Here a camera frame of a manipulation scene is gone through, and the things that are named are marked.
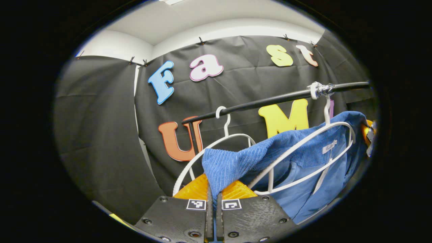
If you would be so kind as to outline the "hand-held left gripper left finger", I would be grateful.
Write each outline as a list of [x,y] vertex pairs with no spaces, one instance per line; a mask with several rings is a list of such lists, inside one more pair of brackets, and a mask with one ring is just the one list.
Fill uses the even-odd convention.
[[202,174],[173,197],[161,196],[135,227],[167,242],[211,242],[213,212],[207,177]]

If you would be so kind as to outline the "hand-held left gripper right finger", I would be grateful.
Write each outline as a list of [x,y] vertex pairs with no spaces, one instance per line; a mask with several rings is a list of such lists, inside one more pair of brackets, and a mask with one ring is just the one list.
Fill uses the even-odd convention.
[[223,242],[278,242],[297,225],[269,195],[256,195],[240,181],[217,197],[216,237]]

